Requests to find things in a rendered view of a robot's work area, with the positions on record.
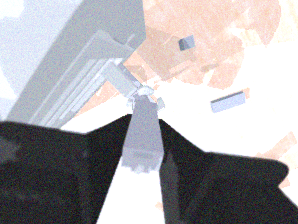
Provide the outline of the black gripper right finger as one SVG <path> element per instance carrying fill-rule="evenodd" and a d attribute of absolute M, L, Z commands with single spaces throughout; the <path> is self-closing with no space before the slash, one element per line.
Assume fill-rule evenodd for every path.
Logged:
<path fill-rule="evenodd" d="M 289 175 L 279 160 L 225 152 L 204 152 L 159 119 L 164 155 L 159 180 L 165 224 L 187 224 L 216 178 L 273 182 Z"/>

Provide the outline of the small grey block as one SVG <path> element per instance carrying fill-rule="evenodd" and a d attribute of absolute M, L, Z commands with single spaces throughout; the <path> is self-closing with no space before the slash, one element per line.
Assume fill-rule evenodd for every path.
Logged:
<path fill-rule="evenodd" d="M 195 47 L 193 34 L 182 38 L 179 42 L 180 52 Z"/>

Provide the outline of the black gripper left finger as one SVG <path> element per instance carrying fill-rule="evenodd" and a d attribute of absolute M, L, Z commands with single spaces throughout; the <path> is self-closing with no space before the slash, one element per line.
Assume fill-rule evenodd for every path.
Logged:
<path fill-rule="evenodd" d="M 72 172 L 82 224 L 97 224 L 122 157 L 132 114 L 86 133 L 0 121 L 0 164 Z"/>

